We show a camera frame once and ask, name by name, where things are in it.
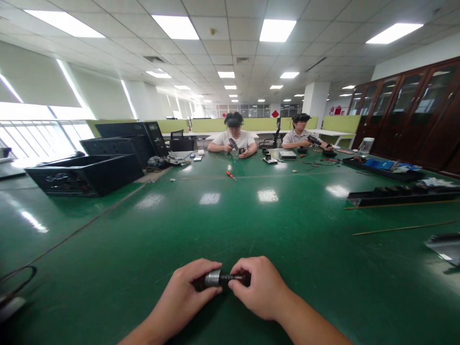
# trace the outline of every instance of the black chair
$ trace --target black chair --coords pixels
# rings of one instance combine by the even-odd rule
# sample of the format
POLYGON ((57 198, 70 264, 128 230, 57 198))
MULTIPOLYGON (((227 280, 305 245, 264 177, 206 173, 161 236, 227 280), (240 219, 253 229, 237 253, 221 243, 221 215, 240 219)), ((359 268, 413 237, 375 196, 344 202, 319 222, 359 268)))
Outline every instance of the black chair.
POLYGON ((171 132, 171 140, 179 140, 184 138, 184 130, 171 132))
POLYGON ((277 141, 278 141, 278 135, 279 135, 279 130, 281 128, 278 127, 278 129, 276 130, 276 133, 273 135, 273 140, 271 139, 265 139, 264 141, 260 142, 259 143, 259 149, 263 149, 263 148, 266 148, 266 149, 276 149, 277 147, 277 141))
POLYGON ((170 151, 193 151, 195 149, 195 141, 189 139, 175 139, 169 142, 170 151))

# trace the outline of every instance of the white pillar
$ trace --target white pillar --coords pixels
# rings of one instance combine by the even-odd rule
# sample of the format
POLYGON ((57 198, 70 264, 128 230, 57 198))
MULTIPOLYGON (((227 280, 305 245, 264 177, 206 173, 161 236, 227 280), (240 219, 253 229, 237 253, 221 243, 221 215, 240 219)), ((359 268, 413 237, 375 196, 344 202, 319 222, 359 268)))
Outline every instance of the white pillar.
POLYGON ((326 109, 327 95, 329 94, 330 82, 314 82, 305 86, 302 112, 318 118, 316 128, 321 128, 326 109))
POLYGON ((280 117, 281 116, 281 103, 272 103, 272 104, 270 104, 270 116, 275 110, 279 114, 278 117, 280 117))

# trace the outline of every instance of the metal rod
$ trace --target metal rod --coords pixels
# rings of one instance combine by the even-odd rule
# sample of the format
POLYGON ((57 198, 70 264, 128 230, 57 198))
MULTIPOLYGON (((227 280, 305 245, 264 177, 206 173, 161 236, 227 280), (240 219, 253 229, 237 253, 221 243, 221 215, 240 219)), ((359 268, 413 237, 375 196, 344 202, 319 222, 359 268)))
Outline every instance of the metal rod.
POLYGON ((5 128, 5 126, 1 122, 0 122, 0 126, 5 130, 5 133, 11 138, 11 140, 14 141, 14 143, 18 146, 18 148, 23 152, 24 156, 29 157, 29 155, 22 149, 21 145, 18 144, 16 139, 8 132, 8 130, 5 128))
POLYGON ((365 208, 376 208, 376 207, 393 207, 393 206, 411 206, 411 205, 430 205, 430 204, 444 204, 450 202, 460 202, 460 200, 444 200, 444 201, 428 201, 424 203, 407 203, 407 204, 393 204, 393 205, 375 205, 375 206, 361 206, 361 207, 345 207, 344 210, 350 209, 365 209, 365 208))
POLYGON ((35 138, 35 136, 32 134, 32 132, 30 131, 30 129, 27 128, 27 127, 25 127, 25 129, 27 129, 27 132, 29 132, 29 134, 30 134, 30 136, 32 137, 32 139, 35 140, 35 142, 38 144, 38 146, 40 146, 40 148, 42 149, 43 153, 49 157, 48 153, 45 151, 45 149, 44 149, 43 146, 40 144, 40 142, 39 142, 39 141, 35 138))
MULTIPOLYGON (((48 134, 49 134, 49 131, 48 131, 48 129, 46 128, 46 126, 43 124, 43 122, 40 121, 40 123, 41 123, 41 126, 44 126, 44 127, 45 127, 45 130, 46 130, 46 131, 48 132, 48 134)), ((56 153, 56 152, 54 151, 53 147, 51 146, 50 142, 48 141, 48 139, 43 135, 42 131, 40 130, 40 127, 37 126, 36 128, 37 128, 37 131, 40 132, 40 134, 41 134, 41 136, 43 137, 43 139, 45 139, 45 141, 46 141, 46 143, 48 144, 48 146, 49 146, 49 148, 51 149, 51 151, 53 151, 54 153, 56 153)))
POLYGON ((394 228, 394 229, 386 229, 386 230, 378 230, 378 231, 361 232, 361 233, 353 234, 353 236, 369 235, 369 234, 379 233, 379 232, 389 232, 389 231, 399 231, 399 230, 426 228, 426 227, 430 227, 430 226, 446 225, 446 224, 456 223, 456 222, 459 222, 459 221, 460 221, 460 219, 451 220, 451 221, 442 222, 442 223, 435 223, 435 224, 415 225, 415 226, 404 227, 404 228, 394 228))
POLYGON ((38 152, 35 151, 35 149, 34 149, 34 148, 30 145, 30 143, 27 141, 27 139, 24 138, 23 134, 22 134, 21 131, 18 129, 18 127, 14 126, 13 128, 16 129, 16 132, 18 132, 18 134, 23 138, 23 140, 24 140, 25 143, 30 147, 30 149, 31 149, 33 152, 35 152, 35 154, 37 155, 37 157, 40 157, 40 155, 38 154, 38 152))
MULTIPOLYGON (((53 115, 53 117, 55 119, 57 119, 58 117, 56 116, 56 114, 54 113, 53 109, 51 109, 51 107, 48 106, 48 110, 50 111, 50 113, 53 115)), ((67 138, 67 141, 69 142, 69 144, 73 147, 74 150, 77 150, 77 148, 75 147, 75 145, 73 144, 72 142, 72 139, 70 139, 69 135, 67 134, 66 130, 64 129, 64 127, 62 126, 61 122, 57 121, 57 125, 59 126, 59 128, 61 129, 62 133, 64 134, 64 136, 67 138)))

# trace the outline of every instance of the white t-shirt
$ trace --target white t-shirt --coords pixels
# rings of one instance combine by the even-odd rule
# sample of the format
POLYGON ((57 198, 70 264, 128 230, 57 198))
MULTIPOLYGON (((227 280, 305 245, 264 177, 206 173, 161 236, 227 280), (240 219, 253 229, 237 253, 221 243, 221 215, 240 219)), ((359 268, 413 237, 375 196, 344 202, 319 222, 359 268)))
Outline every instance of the white t-shirt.
POLYGON ((212 142, 216 145, 223 146, 230 144, 229 138, 233 138, 236 142, 236 145, 239 149, 247 149, 249 150, 249 145, 255 143, 254 138, 245 130, 241 130, 240 137, 235 139, 228 131, 222 132, 219 134, 217 138, 215 138, 212 142))

